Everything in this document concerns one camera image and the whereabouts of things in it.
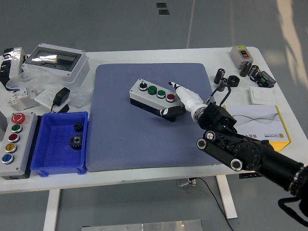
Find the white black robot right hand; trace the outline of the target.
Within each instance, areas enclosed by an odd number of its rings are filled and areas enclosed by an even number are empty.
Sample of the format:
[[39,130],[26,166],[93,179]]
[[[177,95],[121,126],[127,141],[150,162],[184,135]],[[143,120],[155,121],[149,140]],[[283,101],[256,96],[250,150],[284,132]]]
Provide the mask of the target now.
[[180,84],[169,82],[169,85],[173,86],[176,90],[176,94],[181,101],[181,105],[158,110],[158,115],[163,118],[170,118],[184,115],[186,111],[188,111],[191,113],[192,119],[195,122],[198,122],[198,118],[207,108],[206,103],[197,93],[183,87]]

